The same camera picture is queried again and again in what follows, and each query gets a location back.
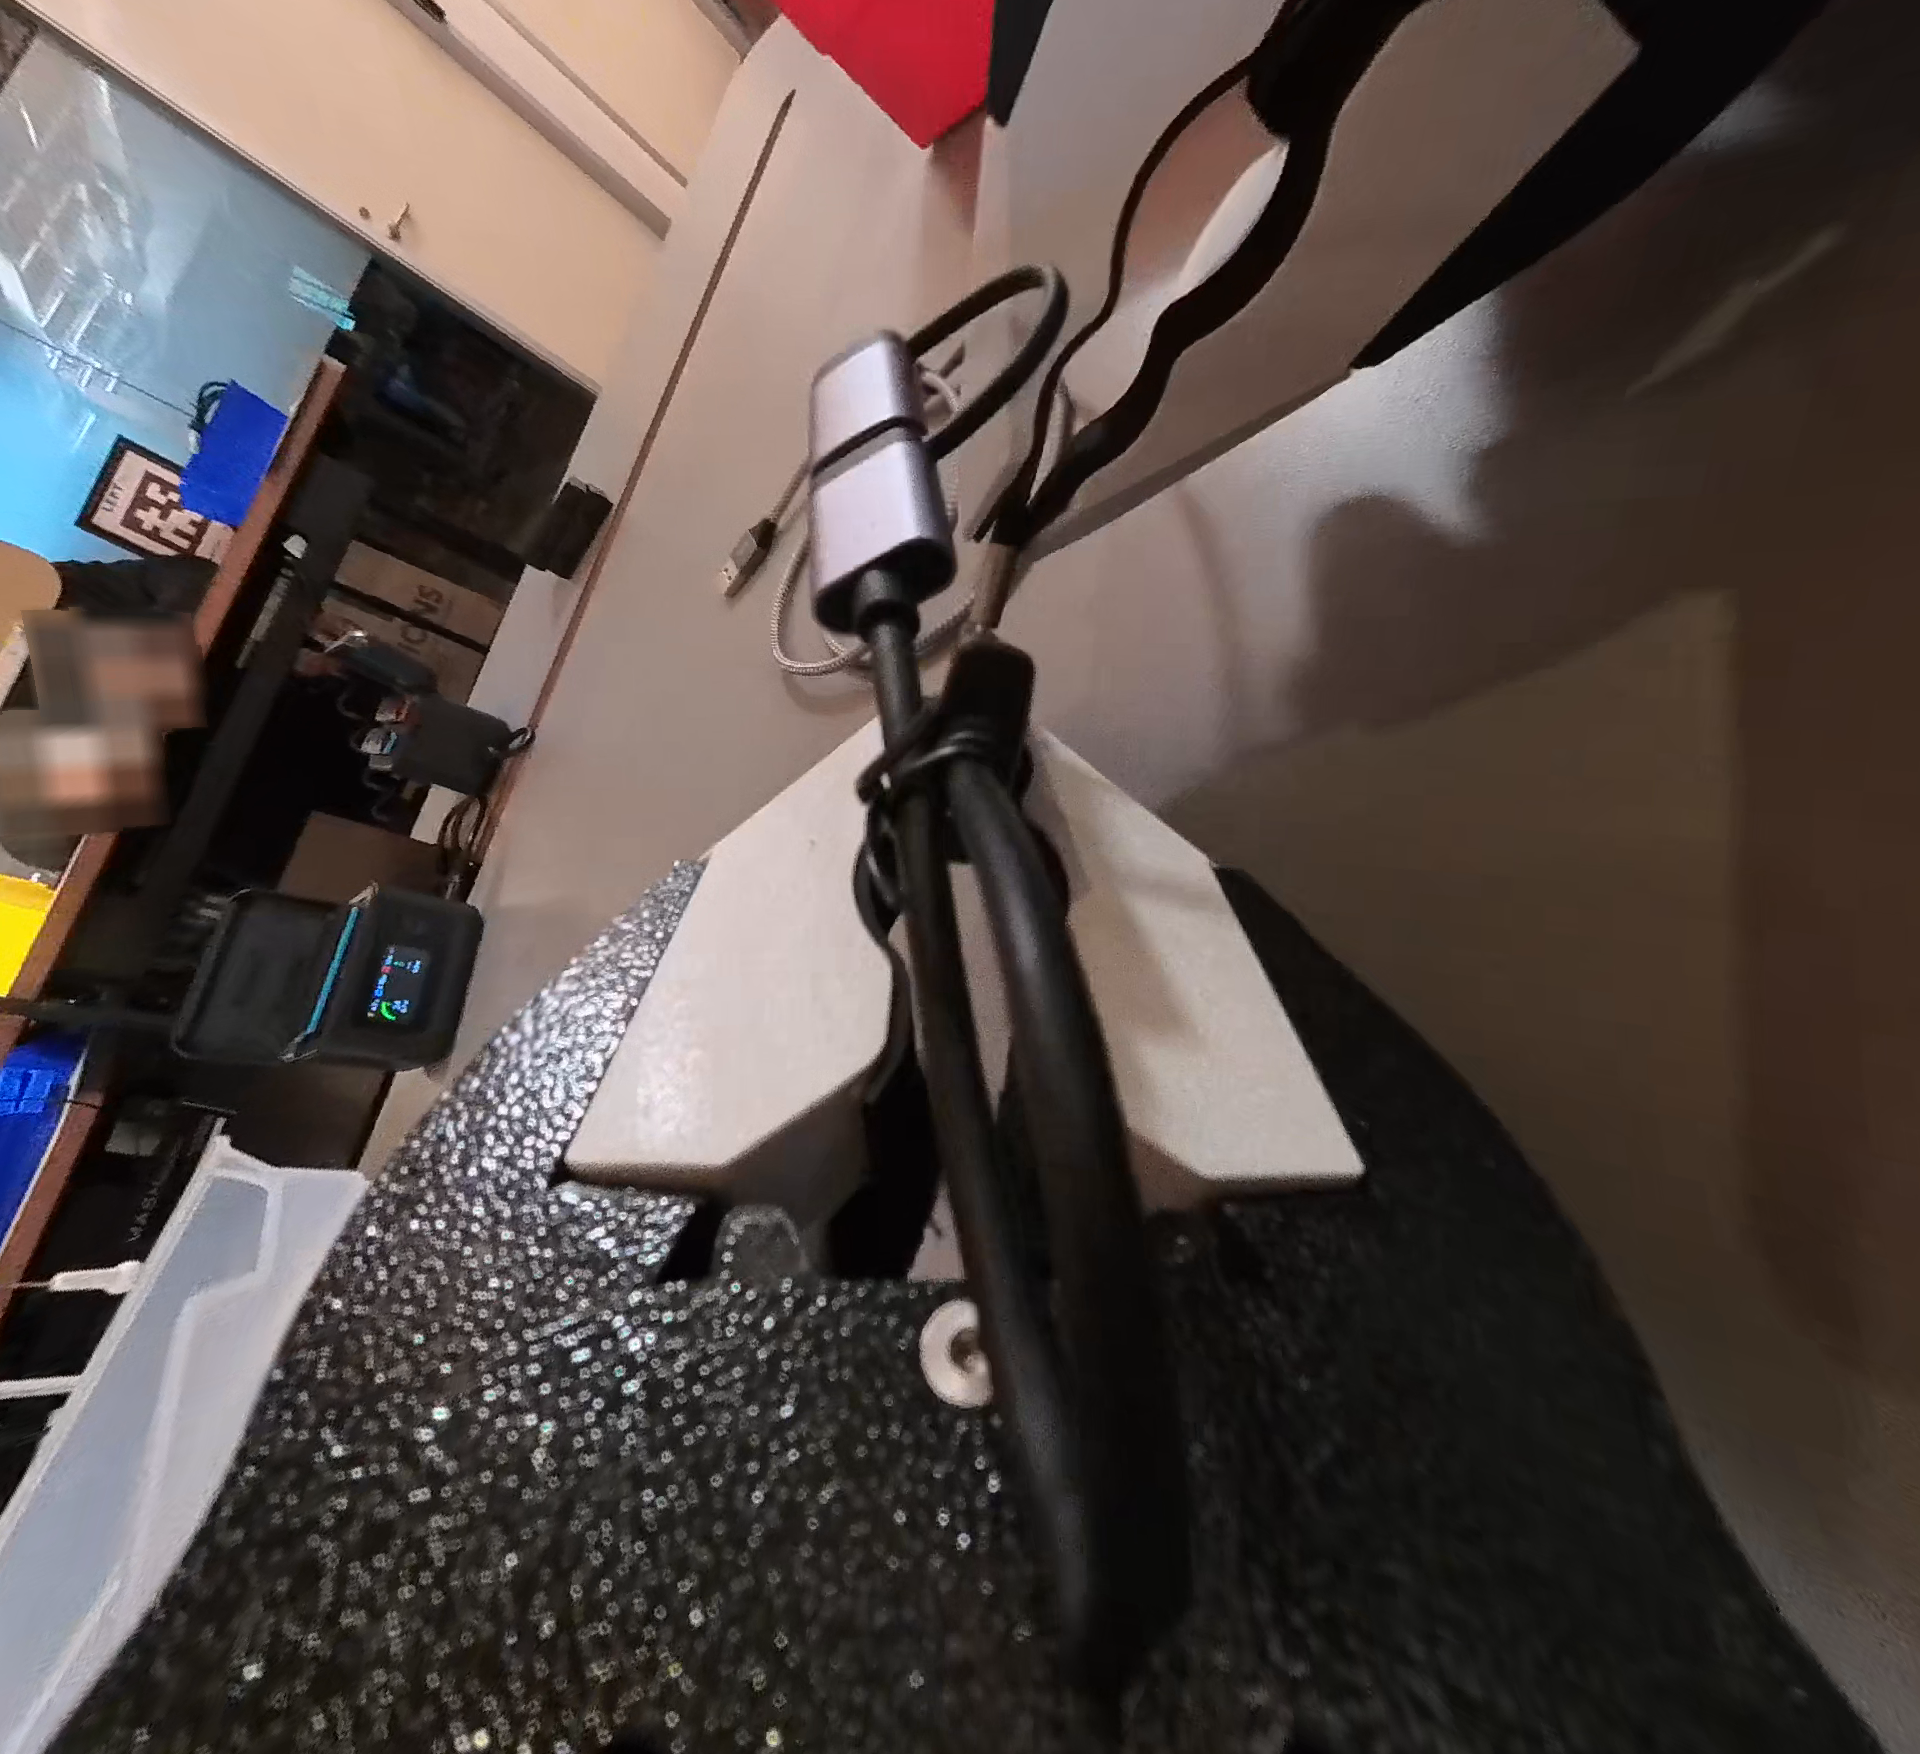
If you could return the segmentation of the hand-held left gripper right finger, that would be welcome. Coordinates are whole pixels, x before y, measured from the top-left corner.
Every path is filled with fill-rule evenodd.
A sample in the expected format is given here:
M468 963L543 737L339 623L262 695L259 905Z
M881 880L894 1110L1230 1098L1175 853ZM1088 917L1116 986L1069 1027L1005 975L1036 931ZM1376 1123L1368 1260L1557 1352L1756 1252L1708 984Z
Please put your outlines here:
M1144 1209L1354 1187L1361 1158L1208 856L1054 734L1030 758Z

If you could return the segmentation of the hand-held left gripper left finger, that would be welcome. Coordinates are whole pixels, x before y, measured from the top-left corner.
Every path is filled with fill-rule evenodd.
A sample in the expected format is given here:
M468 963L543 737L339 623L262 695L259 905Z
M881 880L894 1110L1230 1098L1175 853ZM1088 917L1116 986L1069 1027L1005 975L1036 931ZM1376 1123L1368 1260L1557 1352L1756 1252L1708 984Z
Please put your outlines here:
M853 902L878 720L719 840L567 1147L596 1187L773 1209L838 1272L903 1268L903 1110L871 1154L894 980Z

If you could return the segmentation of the black battery charger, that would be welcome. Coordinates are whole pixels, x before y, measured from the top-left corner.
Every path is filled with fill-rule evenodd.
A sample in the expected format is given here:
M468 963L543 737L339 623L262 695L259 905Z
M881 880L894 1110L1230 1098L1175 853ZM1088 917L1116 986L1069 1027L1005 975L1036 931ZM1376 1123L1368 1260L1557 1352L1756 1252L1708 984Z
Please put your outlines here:
M532 742L530 731L431 689L352 682L338 694L338 711L350 719L360 779L379 796L420 789L486 796Z

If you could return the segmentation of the cardboard box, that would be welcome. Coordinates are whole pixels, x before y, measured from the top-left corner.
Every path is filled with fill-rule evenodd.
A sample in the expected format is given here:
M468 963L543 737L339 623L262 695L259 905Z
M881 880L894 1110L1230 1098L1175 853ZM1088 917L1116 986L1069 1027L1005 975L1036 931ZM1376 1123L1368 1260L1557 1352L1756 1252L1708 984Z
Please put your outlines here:
M412 836L329 812L305 819L277 891L342 905L368 888L441 896L440 852Z

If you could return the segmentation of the black power station with display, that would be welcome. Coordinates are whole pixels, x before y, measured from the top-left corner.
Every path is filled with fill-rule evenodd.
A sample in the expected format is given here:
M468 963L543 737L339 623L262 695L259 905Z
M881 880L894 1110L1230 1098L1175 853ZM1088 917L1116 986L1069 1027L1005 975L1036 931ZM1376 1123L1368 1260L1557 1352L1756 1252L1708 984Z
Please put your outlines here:
M477 908L401 888L369 886L343 903L245 891L167 1045L211 1065L433 1066L457 1042L482 937Z

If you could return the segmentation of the small black box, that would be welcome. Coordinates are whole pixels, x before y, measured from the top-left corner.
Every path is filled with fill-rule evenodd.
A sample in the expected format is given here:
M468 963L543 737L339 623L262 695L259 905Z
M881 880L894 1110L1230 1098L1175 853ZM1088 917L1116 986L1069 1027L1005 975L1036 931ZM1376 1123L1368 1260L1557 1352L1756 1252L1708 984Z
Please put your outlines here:
M577 580L612 519L612 497L572 479L546 498L520 554L527 570Z

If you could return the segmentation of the clear plastic bin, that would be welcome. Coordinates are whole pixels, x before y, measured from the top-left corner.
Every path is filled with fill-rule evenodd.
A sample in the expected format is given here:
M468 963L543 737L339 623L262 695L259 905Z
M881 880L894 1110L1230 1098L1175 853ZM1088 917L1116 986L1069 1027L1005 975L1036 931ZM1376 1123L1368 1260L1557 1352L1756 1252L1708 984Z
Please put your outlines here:
M174 1572L369 1187L213 1143L7 1507L7 1653Z

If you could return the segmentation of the yellow plastic bin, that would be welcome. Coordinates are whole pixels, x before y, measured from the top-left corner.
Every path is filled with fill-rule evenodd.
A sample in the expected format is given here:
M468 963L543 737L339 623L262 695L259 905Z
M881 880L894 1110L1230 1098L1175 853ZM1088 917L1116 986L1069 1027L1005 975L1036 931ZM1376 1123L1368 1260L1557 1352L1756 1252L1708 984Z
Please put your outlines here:
M35 998L61 945L59 889L2 875L2 998Z

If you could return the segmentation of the long wooden table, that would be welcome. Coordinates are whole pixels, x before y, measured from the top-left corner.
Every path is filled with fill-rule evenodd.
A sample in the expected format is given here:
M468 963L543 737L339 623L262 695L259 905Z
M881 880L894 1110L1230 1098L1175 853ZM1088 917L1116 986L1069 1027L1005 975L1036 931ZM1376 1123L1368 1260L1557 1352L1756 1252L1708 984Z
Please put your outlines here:
M346 373L346 366L332 359L322 359L315 370L247 517L235 529L217 577L190 622L201 660L221 650L237 609L260 608L267 602L268 586L265 577L270 572L267 562L283 548L286 513L315 459L318 435L338 404ZM76 842L59 884L52 888L48 909L36 926L35 939L4 984L4 998L35 1001L42 995L47 983L61 968L61 958L74 939L89 902L109 878L113 856L129 837L131 831L123 830L85 836ZM20 1279L32 1260L54 1215L65 1178L79 1159L83 1139L83 1121L61 1117L61 1125L36 1158L35 1175L8 1217L4 1230L4 1283Z

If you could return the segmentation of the blue bin stack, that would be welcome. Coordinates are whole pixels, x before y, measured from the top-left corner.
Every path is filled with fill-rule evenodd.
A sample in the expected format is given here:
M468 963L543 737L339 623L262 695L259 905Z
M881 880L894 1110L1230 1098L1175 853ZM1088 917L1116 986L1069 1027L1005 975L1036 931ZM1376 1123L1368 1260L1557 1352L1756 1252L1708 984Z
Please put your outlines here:
M95 1042L73 1031L14 1045L2 1063L2 1243L27 1213L69 1141L91 1138L101 1117Z

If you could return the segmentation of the blue flat box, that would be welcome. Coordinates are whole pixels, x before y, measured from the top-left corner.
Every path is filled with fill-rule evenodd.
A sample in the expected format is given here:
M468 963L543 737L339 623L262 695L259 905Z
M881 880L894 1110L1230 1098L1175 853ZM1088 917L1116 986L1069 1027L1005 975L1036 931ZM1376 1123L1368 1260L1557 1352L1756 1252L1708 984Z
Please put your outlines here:
M197 389L180 503L197 517L238 527L252 510L291 418L233 380Z

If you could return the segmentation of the framed tag poster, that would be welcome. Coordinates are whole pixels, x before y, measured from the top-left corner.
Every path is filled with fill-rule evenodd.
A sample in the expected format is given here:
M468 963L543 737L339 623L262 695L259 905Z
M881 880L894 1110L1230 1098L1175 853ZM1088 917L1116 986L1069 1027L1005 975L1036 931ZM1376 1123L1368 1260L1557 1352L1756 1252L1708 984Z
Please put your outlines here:
M76 527L134 556L190 556L219 565L235 525L194 513L176 463L131 438L118 438L81 509Z

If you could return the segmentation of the tan board on stand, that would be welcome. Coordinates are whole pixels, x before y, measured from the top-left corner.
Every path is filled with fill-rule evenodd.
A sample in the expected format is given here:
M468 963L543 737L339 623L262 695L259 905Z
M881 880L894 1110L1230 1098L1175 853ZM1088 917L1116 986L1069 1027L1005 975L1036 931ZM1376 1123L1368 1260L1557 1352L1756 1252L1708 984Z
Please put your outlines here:
M48 613L61 600L61 572L47 558L2 540L2 706L28 664L27 618Z

